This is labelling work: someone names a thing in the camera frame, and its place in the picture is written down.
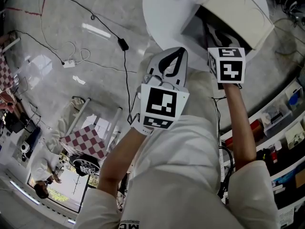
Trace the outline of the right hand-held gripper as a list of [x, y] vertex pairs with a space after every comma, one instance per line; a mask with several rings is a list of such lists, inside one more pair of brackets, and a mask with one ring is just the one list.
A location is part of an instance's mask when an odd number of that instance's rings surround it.
[[218, 89], [223, 89], [224, 83], [237, 86], [243, 84], [246, 66], [244, 48], [237, 48], [240, 46], [239, 41], [224, 31], [215, 30], [215, 36], [214, 44], [214, 38], [206, 25], [208, 65], [210, 72], [217, 79]]

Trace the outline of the round black printed stool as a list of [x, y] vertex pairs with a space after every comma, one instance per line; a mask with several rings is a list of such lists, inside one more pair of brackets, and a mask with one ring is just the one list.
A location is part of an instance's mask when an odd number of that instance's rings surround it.
[[81, 177], [92, 175], [100, 171], [98, 159], [87, 154], [71, 155], [69, 157], [69, 163], [76, 169], [76, 173]]

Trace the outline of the round white table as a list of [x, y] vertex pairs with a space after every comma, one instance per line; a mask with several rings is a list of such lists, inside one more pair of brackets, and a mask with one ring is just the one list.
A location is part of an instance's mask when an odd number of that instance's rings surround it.
[[[188, 66], [207, 72], [207, 50], [182, 35], [185, 23], [199, 6], [197, 0], [142, 0], [147, 31], [157, 44], [163, 50], [184, 47], [188, 52]], [[246, 60], [251, 60], [258, 52], [252, 49], [246, 54]]]

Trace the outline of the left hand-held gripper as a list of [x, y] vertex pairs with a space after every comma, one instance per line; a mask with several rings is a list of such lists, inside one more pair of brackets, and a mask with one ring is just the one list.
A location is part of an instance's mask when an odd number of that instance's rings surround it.
[[[164, 75], [175, 59], [173, 71], [166, 74], [172, 83], [152, 75]], [[155, 129], [170, 129], [179, 120], [189, 97], [189, 91], [183, 87], [187, 63], [188, 52], [182, 47], [166, 49], [151, 58], [148, 74], [140, 87], [140, 124]]]

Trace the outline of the black power adapter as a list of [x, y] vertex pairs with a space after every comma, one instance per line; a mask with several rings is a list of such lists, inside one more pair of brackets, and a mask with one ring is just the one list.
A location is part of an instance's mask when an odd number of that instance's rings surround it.
[[129, 49], [129, 45], [123, 38], [118, 38], [118, 44], [123, 52], [127, 51]]

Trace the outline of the person's white sweatshirt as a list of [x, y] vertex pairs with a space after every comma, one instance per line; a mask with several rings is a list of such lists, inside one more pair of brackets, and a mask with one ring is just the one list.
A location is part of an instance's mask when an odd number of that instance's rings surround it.
[[74, 229], [280, 229], [265, 162], [233, 173], [228, 205], [218, 197], [219, 187], [215, 128], [184, 115], [142, 144], [123, 210], [114, 196], [90, 189]]

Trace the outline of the red box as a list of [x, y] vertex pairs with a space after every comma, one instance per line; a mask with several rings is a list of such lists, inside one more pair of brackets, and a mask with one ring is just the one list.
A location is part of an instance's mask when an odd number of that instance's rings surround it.
[[[256, 143], [258, 143], [261, 139], [264, 137], [264, 129], [262, 124], [259, 122], [258, 119], [256, 119], [254, 122], [250, 124], [254, 140]], [[229, 148], [230, 150], [233, 149], [233, 138], [230, 137], [224, 141], [224, 146]]]

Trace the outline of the white vented device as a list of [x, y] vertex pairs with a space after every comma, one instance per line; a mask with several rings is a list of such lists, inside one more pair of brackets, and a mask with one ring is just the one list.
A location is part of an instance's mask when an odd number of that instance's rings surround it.
[[305, 138], [305, 130], [303, 129], [301, 123], [298, 122], [289, 130], [287, 130], [285, 137], [289, 150], [301, 143]]

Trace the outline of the clear plastic bin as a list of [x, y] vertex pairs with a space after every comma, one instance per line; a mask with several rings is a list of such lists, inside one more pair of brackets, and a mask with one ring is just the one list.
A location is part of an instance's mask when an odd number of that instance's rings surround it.
[[274, 101], [270, 106], [263, 110], [260, 115], [264, 127], [264, 134], [270, 138], [279, 124], [282, 124], [290, 115], [292, 115], [292, 111], [288, 108], [284, 100], [280, 99]]

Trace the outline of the person's right forearm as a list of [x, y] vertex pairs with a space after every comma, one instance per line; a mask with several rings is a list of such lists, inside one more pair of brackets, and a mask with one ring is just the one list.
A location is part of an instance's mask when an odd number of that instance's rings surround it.
[[256, 160], [256, 145], [240, 89], [231, 83], [223, 87], [231, 117], [235, 169], [239, 170]]

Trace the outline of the blue item in clear box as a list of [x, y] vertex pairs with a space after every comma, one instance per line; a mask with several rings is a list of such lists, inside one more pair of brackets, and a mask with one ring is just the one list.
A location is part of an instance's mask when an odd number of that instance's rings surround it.
[[292, 83], [287, 87], [285, 95], [292, 111], [296, 110], [304, 101], [303, 88], [297, 80], [292, 81]]

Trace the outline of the white shelf rack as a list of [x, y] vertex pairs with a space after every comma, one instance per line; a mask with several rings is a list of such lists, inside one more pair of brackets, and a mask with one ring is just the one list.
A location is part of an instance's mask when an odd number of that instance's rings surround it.
[[[250, 124], [256, 119], [262, 124], [260, 119], [262, 111], [274, 101], [284, 100], [291, 110], [285, 90], [292, 81], [275, 98], [249, 118]], [[303, 93], [304, 101], [296, 110], [291, 110], [292, 115], [279, 124], [270, 138], [264, 135], [263, 139], [256, 143], [257, 159], [266, 163], [270, 174], [282, 228], [289, 227], [299, 218], [305, 219], [305, 138], [289, 150], [285, 137], [286, 131], [298, 122], [305, 130], [305, 88], [303, 88]]]

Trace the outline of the person's left forearm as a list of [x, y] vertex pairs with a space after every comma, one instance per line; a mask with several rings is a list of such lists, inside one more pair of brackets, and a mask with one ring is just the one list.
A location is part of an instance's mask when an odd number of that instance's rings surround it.
[[136, 153], [146, 136], [131, 128], [107, 155], [99, 175], [97, 188], [114, 198], [117, 196], [119, 183], [127, 173]]

